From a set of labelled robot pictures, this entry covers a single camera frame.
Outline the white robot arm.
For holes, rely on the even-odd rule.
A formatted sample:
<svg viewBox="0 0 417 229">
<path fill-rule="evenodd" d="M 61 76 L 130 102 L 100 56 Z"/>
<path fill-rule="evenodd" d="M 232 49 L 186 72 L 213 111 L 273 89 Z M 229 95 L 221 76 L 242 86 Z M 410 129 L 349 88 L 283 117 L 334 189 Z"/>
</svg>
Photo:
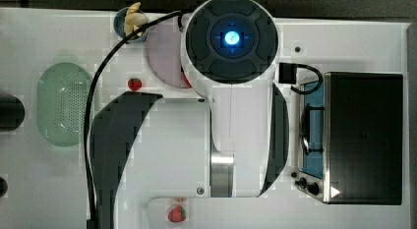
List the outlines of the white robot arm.
<svg viewBox="0 0 417 229">
<path fill-rule="evenodd" d="M 208 0 L 181 34 L 189 87 L 127 91 L 93 119 L 96 210 L 89 229 L 163 229 L 184 198 L 256 198 L 283 170 L 288 114 L 274 77 L 278 29 L 253 0 Z M 163 218 L 156 199 L 176 201 Z"/>
</svg>

